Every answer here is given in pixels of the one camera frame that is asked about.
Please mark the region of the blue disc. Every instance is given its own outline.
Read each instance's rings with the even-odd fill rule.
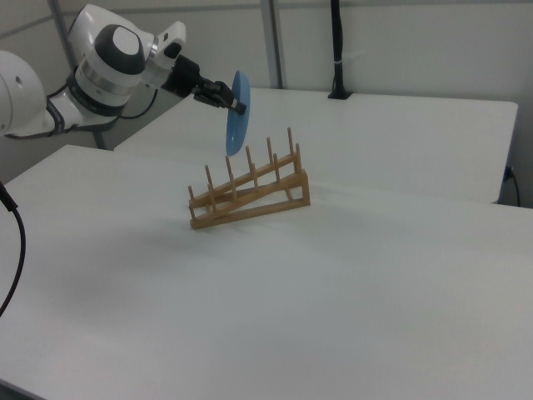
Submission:
[[[235,99],[246,104],[247,110],[239,115],[233,110],[227,112],[226,154],[232,156],[241,150],[247,135],[248,119],[250,118],[250,82],[243,71],[237,71],[233,79],[232,91]]]

